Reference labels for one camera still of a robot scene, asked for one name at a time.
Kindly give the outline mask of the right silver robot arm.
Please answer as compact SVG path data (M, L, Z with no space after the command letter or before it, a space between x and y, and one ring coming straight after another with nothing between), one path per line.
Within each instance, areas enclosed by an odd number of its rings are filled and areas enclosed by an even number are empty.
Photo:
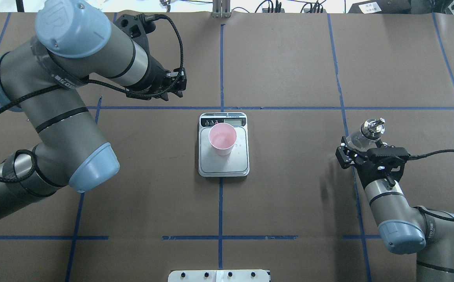
M454 213L409 205L399 184L405 164L428 154L412 155L380 139L364 149L343 136L336 157L342 168L356 169L385 248L416 254L416 281L454 282Z

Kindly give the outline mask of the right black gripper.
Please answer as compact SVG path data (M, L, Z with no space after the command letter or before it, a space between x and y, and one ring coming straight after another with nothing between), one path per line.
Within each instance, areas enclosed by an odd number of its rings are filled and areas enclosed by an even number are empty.
M387 186L393 188L403 176L410 155L405 148L389 146L382 139L376 141L376 147L360 152L347 141L347 136L342 136L336 159L342 169L356 168L363 188L377 180L386 180Z

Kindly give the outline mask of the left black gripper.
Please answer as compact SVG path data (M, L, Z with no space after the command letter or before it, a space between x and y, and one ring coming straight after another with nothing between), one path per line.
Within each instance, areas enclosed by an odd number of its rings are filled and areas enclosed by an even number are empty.
M148 16L123 14L117 19L115 25L132 40L133 54L130 64L116 76L115 81L137 94L155 95L156 98L169 101L168 94L174 94L179 98L184 96L187 75L184 67L173 71L164 69L150 55L147 34L156 29L154 22L158 18L157 14Z

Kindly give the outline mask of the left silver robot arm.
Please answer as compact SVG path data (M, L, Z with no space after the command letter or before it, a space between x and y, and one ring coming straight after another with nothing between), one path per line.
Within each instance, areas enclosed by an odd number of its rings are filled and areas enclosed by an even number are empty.
M35 34L0 56L0 114L23 112L41 139L0 164L0 219L70 186L85 193L120 164L78 93L96 84L140 100L168 101L186 89L180 65L167 70L150 54L147 34L164 14L124 14L116 23L83 0L47 0Z

